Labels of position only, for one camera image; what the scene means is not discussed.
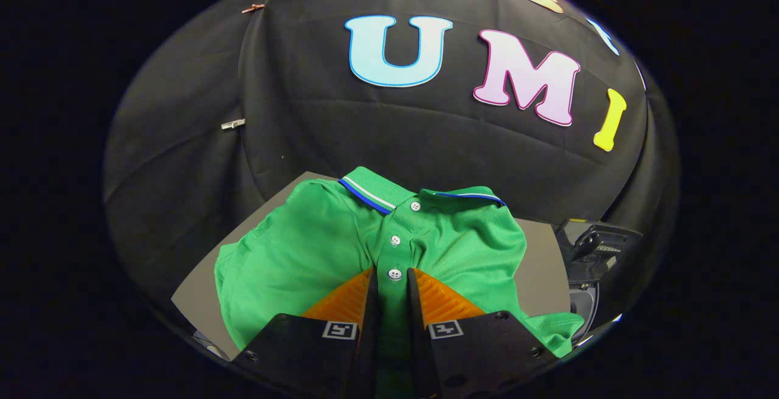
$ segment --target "metal clip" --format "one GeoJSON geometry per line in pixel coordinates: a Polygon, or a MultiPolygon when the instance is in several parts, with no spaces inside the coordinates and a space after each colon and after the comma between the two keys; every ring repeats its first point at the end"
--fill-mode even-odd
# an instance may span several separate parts
{"type": "Polygon", "coordinates": [[[265,4],[251,4],[250,8],[241,11],[241,13],[251,13],[256,9],[263,9],[263,8],[265,8],[265,4]]]}
{"type": "Polygon", "coordinates": [[[246,123],[246,119],[239,119],[237,121],[225,122],[222,124],[222,130],[239,127],[240,125],[244,125],[245,123],[246,123]]]}

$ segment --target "shirt sleeve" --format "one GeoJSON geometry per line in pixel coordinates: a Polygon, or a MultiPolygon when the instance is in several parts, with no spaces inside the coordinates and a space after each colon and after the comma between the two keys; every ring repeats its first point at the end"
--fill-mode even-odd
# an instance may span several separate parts
{"type": "Polygon", "coordinates": [[[562,358],[573,350],[571,337],[584,324],[584,318],[574,313],[553,313],[528,317],[520,322],[554,356],[562,358]]]}
{"type": "Polygon", "coordinates": [[[214,277],[225,327],[244,349],[276,314],[303,314],[371,266],[337,183],[306,180],[240,241],[220,249],[214,277]]]}

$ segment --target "pink letter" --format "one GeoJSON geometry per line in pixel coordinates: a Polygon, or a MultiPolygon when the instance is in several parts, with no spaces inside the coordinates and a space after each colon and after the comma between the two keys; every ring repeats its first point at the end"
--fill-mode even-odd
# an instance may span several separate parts
{"type": "Polygon", "coordinates": [[[489,44],[489,60],[484,84],[473,89],[473,96],[480,102],[507,105],[506,77],[511,78],[517,105],[528,108],[535,97],[546,89],[542,102],[536,105],[540,118],[568,127],[573,122],[571,100],[573,80],[581,66],[573,58],[553,50],[534,67],[520,39],[509,33],[482,30],[479,36],[489,44]]]}

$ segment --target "white button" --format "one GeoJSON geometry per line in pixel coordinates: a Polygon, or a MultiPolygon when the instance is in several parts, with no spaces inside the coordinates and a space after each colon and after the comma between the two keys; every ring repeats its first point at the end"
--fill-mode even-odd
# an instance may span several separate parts
{"type": "Polygon", "coordinates": [[[387,271],[387,276],[389,276],[389,279],[392,280],[392,282],[398,282],[398,280],[403,278],[403,273],[400,272],[399,269],[393,268],[390,271],[387,271]]]}

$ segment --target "green polo shirt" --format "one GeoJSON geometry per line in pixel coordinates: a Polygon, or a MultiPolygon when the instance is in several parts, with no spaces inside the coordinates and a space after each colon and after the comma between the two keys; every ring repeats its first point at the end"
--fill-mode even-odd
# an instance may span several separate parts
{"type": "Polygon", "coordinates": [[[528,318],[520,308],[514,274],[525,248],[506,203],[487,187],[412,193],[359,167],[337,182],[301,182],[241,241],[222,246],[217,294],[226,329],[244,349],[276,314],[301,315],[375,266],[381,313],[377,390],[411,397],[405,276],[411,267],[485,313],[514,314],[557,357],[571,351],[570,338],[584,323],[580,316],[528,318]]]}

